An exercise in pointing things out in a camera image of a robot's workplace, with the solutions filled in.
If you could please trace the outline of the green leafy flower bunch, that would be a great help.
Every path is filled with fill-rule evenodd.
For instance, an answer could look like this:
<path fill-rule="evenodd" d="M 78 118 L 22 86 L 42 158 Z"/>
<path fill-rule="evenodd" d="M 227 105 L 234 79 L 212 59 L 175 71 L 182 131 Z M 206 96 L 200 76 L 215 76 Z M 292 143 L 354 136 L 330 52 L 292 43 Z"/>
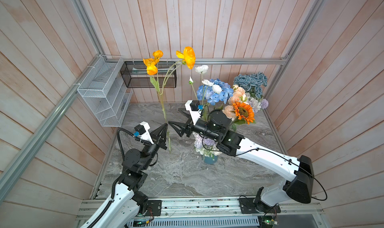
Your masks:
<path fill-rule="evenodd" d="M 201 134 L 195 132 L 193 132 L 193 135 L 195 138 L 194 148 L 199 154 L 211 158 L 222 154 L 217 148 L 217 143 L 214 140 L 203 137 Z"/>

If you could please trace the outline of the pale peach rose spray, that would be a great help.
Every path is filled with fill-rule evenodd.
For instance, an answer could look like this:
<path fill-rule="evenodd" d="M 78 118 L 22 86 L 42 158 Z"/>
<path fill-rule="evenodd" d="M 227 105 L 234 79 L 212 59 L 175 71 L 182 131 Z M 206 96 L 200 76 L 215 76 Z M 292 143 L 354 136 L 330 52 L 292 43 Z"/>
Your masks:
<path fill-rule="evenodd" d="M 235 113 L 234 104 L 236 102 L 248 104 L 247 99 L 248 98 L 245 92 L 235 91 L 233 93 L 233 96 L 228 100 L 229 104 L 222 110 L 222 112 L 226 115 L 227 118 L 231 119 L 232 121 L 235 121 L 237 116 Z"/>

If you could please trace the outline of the teal ceramic vase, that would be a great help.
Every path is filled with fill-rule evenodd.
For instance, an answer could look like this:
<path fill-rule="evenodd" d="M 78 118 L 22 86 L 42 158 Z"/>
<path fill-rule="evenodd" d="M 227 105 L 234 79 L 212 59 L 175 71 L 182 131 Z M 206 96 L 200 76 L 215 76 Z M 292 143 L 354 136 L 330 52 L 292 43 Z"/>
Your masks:
<path fill-rule="evenodd" d="M 213 156 L 203 155 L 203 161 L 206 164 L 215 164 L 218 161 L 218 156 L 216 156 L 216 155 L 213 155 Z"/>

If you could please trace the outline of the white flower stem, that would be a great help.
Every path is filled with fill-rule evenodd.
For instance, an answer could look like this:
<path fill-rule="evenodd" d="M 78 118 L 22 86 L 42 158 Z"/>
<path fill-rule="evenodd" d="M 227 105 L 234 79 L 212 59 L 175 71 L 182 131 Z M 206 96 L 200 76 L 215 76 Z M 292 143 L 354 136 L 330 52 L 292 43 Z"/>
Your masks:
<path fill-rule="evenodd" d="M 216 105 L 220 101 L 220 94 L 223 92 L 223 88 L 219 85 L 218 81 L 204 79 L 203 75 L 208 72 L 208 65 L 201 65 L 194 70 L 200 75 L 201 86 L 198 90 L 195 90 L 194 81 L 192 77 L 189 79 L 189 84 L 192 87 L 196 100 L 202 102 L 202 105 Z"/>

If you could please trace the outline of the yellow orange flower stem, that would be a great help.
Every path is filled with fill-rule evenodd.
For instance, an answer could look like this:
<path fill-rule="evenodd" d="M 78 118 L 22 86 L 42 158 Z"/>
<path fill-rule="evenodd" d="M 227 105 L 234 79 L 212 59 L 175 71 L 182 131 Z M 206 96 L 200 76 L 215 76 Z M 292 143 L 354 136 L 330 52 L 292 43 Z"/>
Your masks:
<path fill-rule="evenodd" d="M 163 57 L 163 55 L 164 54 L 162 50 L 157 50 L 153 52 L 153 58 L 143 59 L 143 62 L 146 66 L 147 74 L 150 76 L 150 82 L 157 92 L 159 102 L 161 103 L 164 119 L 165 119 L 165 122 L 167 122 L 168 121 L 167 113 L 166 113 L 164 99 L 163 99 L 163 93 L 167 85 L 167 82 L 169 78 L 182 65 L 186 65 L 190 70 L 192 70 L 196 63 L 196 55 L 195 55 L 194 49 L 189 46 L 185 47 L 183 52 L 176 51 L 176 56 L 179 58 L 179 61 L 175 62 L 173 65 L 167 68 L 166 74 L 164 75 L 163 80 L 161 81 L 158 64 L 160 62 L 160 59 Z"/>

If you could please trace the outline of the orange flower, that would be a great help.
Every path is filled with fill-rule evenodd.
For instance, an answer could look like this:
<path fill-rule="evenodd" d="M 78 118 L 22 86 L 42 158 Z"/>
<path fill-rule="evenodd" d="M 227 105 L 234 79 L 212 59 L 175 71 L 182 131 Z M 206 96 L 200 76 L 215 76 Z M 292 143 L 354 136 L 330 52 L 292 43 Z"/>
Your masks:
<path fill-rule="evenodd" d="M 250 125 L 251 123 L 255 122 L 255 113 L 253 112 L 250 105 L 236 102 L 234 107 L 237 118 L 235 121 L 232 121 L 231 124 L 233 131 L 236 131 L 237 126 L 239 125 Z"/>

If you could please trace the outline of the pink white hydrangea bouquet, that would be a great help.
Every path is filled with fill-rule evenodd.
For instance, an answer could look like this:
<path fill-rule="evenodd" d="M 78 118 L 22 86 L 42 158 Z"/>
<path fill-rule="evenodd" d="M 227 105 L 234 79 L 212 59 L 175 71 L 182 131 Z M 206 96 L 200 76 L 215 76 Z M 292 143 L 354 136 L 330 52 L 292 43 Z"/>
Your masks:
<path fill-rule="evenodd" d="M 265 98 L 257 99 L 250 97 L 246 103 L 251 106 L 254 113 L 264 110 L 269 106 L 269 102 Z"/>

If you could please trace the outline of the teal blue rose bouquet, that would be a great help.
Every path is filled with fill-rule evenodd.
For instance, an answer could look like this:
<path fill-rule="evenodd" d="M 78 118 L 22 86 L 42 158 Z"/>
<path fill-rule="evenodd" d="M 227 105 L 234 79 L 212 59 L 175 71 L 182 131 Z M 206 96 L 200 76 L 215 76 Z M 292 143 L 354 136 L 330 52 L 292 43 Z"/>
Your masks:
<path fill-rule="evenodd" d="M 263 98 L 263 87 L 268 85 L 268 78 L 262 72 L 249 75 L 239 74 L 234 78 L 234 85 L 243 88 L 251 97 L 261 99 Z"/>

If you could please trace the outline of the blue hydrangea mixed bouquet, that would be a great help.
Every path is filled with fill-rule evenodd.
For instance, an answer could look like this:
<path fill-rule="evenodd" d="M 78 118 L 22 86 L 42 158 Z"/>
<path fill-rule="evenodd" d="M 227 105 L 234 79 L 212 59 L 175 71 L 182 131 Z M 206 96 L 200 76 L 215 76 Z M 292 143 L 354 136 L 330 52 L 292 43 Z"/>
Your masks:
<path fill-rule="evenodd" d="M 206 101 L 209 105 L 216 105 L 218 102 L 226 104 L 233 96 L 234 90 L 228 83 L 220 79 L 204 79 L 197 90 L 197 99 Z"/>

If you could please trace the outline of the peach rose stem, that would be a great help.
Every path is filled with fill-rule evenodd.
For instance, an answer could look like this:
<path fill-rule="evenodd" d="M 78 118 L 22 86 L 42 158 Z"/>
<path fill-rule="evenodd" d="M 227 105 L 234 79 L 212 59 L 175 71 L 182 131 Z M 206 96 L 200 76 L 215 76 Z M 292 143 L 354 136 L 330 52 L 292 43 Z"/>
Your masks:
<path fill-rule="evenodd" d="M 240 97 L 240 96 L 245 95 L 245 93 L 246 93 L 246 91 L 238 85 L 233 85 L 233 90 L 234 90 L 233 96 L 239 96 Z"/>

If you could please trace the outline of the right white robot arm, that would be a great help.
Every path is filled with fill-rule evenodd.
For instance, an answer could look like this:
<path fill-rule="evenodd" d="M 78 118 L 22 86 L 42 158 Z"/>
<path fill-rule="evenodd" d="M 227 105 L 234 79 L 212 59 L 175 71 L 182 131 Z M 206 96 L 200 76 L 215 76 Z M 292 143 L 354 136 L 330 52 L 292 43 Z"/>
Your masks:
<path fill-rule="evenodd" d="M 258 190 L 256 205 L 273 207 L 288 200 L 309 204 L 313 200 L 316 178 L 309 157 L 280 154 L 231 131 L 232 121 L 220 110 L 211 112 L 208 121 L 201 118 L 199 111 L 183 111 L 182 114 L 188 118 L 187 122 L 169 122 L 179 136 L 196 133 L 215 141 L 221 153 L 252 161 L 281 176 L 278 183 Z"/>

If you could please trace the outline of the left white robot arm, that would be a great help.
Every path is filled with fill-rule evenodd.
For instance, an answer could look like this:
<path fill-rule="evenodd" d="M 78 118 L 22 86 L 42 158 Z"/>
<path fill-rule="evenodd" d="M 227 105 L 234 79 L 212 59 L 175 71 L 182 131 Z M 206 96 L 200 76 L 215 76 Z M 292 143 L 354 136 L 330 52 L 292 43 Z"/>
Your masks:
<path fill-rule="evenodd" d="M 168 124 L 149 132 L 150 126 L 142 122 L 134 133 L 119 128 L 117 140 L 123 157 L 122 174 L 114 180 L 110 196 L 98 210 L 82 225 L 83 228 L 126 228 L 128 222 L 148 210 L 148 196 L 139 191 L 148 175 L 144 171 L 155 165 L 159 149 L 167 149 Z M 144 145 L 142 150 L 132 148 L 124 152 L 120 132 Z"/>

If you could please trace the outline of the black mesh basket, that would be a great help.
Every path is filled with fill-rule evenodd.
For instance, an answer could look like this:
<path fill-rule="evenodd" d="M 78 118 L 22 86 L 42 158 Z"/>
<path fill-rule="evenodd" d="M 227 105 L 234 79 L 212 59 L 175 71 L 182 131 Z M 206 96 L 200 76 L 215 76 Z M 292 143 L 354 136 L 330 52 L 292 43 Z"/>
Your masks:
<path fill-rule="evenodd" d="M 158 73 L 153 77 L 159 79 L 160 87 L 163 86 L 167 70 L 173 64 L 175 64 L 175 62 L 161 61 L 156 65 Z M 151 76 L 147 73 L 147 67 L 143 61 L 125 61 L 120 70 L 120 74 L 127 88 L 154 88 L 150 81 Z"/>

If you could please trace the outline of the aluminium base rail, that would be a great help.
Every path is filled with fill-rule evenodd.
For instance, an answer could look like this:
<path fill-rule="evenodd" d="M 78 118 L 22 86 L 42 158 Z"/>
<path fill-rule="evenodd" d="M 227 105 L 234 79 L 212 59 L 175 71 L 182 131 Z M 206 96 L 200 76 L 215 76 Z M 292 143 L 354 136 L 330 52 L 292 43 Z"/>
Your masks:
<path fill-rule="evenodd" d="M 150 199 L 144 213 L 133 201 L 96 228 L 329 228 L 320 204 L 282 203 L 271 211 L 258 212 L 251 198 L 202 197 Z"/>

